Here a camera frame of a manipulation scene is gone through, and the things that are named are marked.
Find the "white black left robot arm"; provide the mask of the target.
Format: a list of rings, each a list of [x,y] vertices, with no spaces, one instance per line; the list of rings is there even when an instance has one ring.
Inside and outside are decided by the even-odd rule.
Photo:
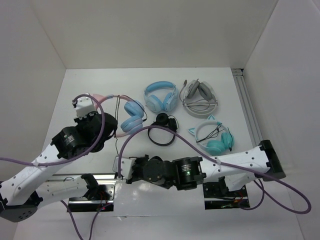
[[[92,200],[97,197],[99,184],[91,173],[58,183],[48,182],[76,159],[101,151],[118,128],[117,120],[108,113],[91,112],[74,121],[76,125],[63,128],[30,165],[0,183],[1,218],[18,223],[51,203],[67,198]]]

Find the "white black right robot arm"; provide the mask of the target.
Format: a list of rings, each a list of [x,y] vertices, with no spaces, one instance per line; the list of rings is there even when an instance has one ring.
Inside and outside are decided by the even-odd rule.
[[[230,196],[258,178],[269,182],[286,177],[269,140],[244,152],[209,158],[195,156],[173,161],[148,155],[125,158],[121,161],[120,174],[127,184],[145,181],[164,189],[176,187],[179,191],[215,183],[223,196]]]

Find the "pink blue cat-ear headphones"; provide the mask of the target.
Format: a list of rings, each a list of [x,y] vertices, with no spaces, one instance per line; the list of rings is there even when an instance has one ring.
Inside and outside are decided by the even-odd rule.
[[[126,103],[124,104],[124,110],[130,117],[120,125],[122,133],[116,133],[115,137],[117,138],[122,138],[135,133],[143,127],[143,122],[148,119],[144,106],[138,100],[134,100],[127,95],[110,94],[103,96],[100,94],[93,94],[92,96],[96,98],[100,104],[113,98],[126,100]]]

